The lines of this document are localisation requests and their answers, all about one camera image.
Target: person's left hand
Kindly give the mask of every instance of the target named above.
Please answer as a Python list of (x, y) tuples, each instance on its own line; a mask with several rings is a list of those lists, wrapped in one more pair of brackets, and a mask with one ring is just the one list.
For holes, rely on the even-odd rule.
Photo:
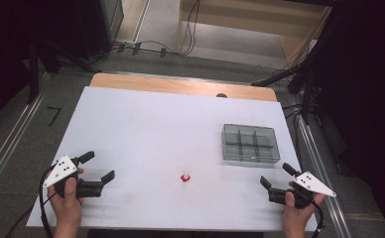
[(48, 197), (57, 217), (57, 229), (54, 237), (75, 237), (81, 223), (81, 204), (84, 198), (75, 197), (77, 185), (75, 178), (68, 178), (65, 182), (64, 198), (55, 194), (53, 186), (48, 187)]

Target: red object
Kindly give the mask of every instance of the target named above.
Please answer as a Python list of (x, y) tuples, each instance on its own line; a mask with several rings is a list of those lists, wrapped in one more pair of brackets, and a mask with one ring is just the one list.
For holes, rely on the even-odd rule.
[(186, 181), (190, 180), (191, 178), (192, 178), (191, 176), (181, 176), (181, 180), (183, 182), (186, 182)]

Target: small red object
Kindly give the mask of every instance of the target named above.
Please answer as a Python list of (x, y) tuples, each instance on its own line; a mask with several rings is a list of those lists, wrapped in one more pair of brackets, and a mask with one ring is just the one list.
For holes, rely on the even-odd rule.
[(192, 178), (192, 177), (189, 176), (189, 175), (182, 175), (182, 176), (181, 176), (181, 180), (182, 180), (183, 182), (186, 182), (186, 181), (190, 180), (191, 178)]

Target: black mount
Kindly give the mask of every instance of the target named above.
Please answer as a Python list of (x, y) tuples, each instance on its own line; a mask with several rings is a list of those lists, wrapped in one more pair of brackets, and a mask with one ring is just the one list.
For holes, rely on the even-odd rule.
[[(94, 152), (90, 151), (80, 157), (71, 159), (71, 161), (78, 167), (79, 163), (84, 164), (93, 157)], [(115, 171), (109, 172), (106, 176), (102, 177), (100, 181), (85, 181), (84, 179), (78, 178), (78, 172), (75, 171), (54, 185), (56, 192), (61, 197), (64, 197), (65, 182), (68, 178), (75, 178), (77, 180), (76, 197), (99, 197), (102, 195), (103, 187), (115, 178)]]
[[(301, 175), (301, 172), (296, 171), (289, 164), (283, 163), (283, 170), (285, 170), (289, 175), (294, 176), (295, 178)], [(276, 202), (279, 204), (286, 205), (285, 197), (286, 192), (291, 192), (295, 197), (295, 207), (298, 209), (303, 209), (313, 200), (314, 193), (312, 191), (306, 190), (305, 188), (299, 186), (294, 182), (292, 189), (278, 189), (273, 188), (272, 185), (263, 177), (260, 178), (260, 183), (267, 189), (269, 192), (269, 201)]]

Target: metal extrusion rail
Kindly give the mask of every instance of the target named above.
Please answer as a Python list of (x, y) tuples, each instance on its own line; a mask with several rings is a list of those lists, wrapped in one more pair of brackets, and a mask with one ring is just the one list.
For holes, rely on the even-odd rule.
[[(292, 101), (293, 103), (296, 103), (298, 100), (292, 97)], [(300, 129), (301, 129), (300, 131), (302, 133), (305, 144), (307, 146), (307, 149), (310, 154), (310, 158), (313, 163), (318, 179), (322, 181), (326, 186), (334, 190), (326, 174), (324, 165), (322, 163), (320, 152), (318, 150), (317, 144), (311, 132), (311, 127), (307, 126), (304, 120), (299, 120), (299, 122), (300, 122)], [(344, 214), (341, 211), (341, 207), (340, 207), (340, 204), (338, 203), (337, 197), (335, 198), (328, 197), (325, 200), (325, 203), (328, 207), (328, 211), (331, 216), (331, 220), (334, 225), (335, 232), (337, 233), (337, 237), (340, 237), (340, 238), (352, 237), (350, 230), (347, 226), (346, 220), (344, 219)]]
[(26, 107), (23, 110), (22, 114), (20, 115), (18, 121), (14, 125), (12, 131), (8, 135), (6, 141), (1, 146), (1, 149), (0, 149), (0, 175), (1, 175), (1, 172), (4, 170), (4, 168), (6, 167), (11, 155), (14, 152), (14, 149), (16, 148), (17, 144), (19, 143), (20, 139), (22, 138), (23, 134), (25, 133), (26, 128), (29, 126), (29, 123), (31, 122), (36, 111), (38, 110), (39, 105), (41, 104), (42, 100), (44, 99), (45, 88), (48, 87), (50, 82), (51, 82), (50, 76), (47, 73), (45, 73), (44, 76), (40, 80), (40, 85), (41, 85), (40, 93), (35, 98), (35, 100), (32, 102), (32, 104), (26, 105)]

